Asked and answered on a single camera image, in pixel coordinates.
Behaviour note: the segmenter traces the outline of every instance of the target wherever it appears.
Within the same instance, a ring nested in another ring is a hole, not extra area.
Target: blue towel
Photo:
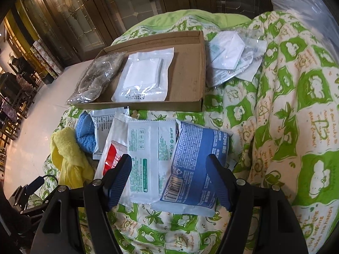
[[[90,154],[92,154],[95,149],[94,129],[95,127],[91,116],[86,111],[83,111],[79,116],[75,134],[80,149]]]

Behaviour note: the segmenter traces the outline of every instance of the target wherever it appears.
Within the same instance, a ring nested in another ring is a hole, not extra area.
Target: black cable
[[[53,175],[44,175],[43,176],[43,178],[46,178],[46,177],[52,177],[57,182],[57,185],[59,185],[58,179],[55,176],[53,176]]]

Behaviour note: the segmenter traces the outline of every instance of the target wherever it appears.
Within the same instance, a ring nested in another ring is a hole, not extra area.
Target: blue package
[[[171,158],[171,174],[160,201],[151,208],[213,217],[217,196],[206,172],[206,158],[215,154],[225,166],[229,135],[183,121],[178,123],[179,139]]]

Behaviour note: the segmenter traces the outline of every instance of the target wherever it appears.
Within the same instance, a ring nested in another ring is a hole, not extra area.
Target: yellow towel
[[[73,189],[93,180],[93,168],[75,140],[74,129],[67,127],[52,134],[50,153],[53,164],[61,172],[60,185]]]

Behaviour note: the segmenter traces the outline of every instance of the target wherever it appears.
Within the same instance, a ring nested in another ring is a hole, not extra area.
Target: lime green fabric
[[[166,19],[165,14],[152,17],[113,44],[180,30],[201,30],[210,41],[224,25],[239,25],[258,30],[261,39],[267,40],[262,67],[251,83],[233,78],[219,87],[206,88],[201,113],[139,110],[131,111],[131,116],[180,119],[230,132],[228,156],[238,163],[234,174],[262,187],[279,185],[297,215],[309,253],[316,253],[338,222],[338,65],[288,13],[267,12],[240,25],[244,19],[238,15],[231,21],[232,15],[209,17],[212,14],[194,12],[168,13]],[[74,127],[81,112],[70,107],[58,129]],[[59,174],[50,157],[44,171]],[[54,187],[47,179],[41,197]],[[86,251],[94,253],[83,211],[80,219]],[[214,217],[175,215],[134,204],[130,209],[116,206],[108,219],[124,253],[213,254],[230,213],[219,204]],[[253,250],[258,222],[255,208],[245,253]]]

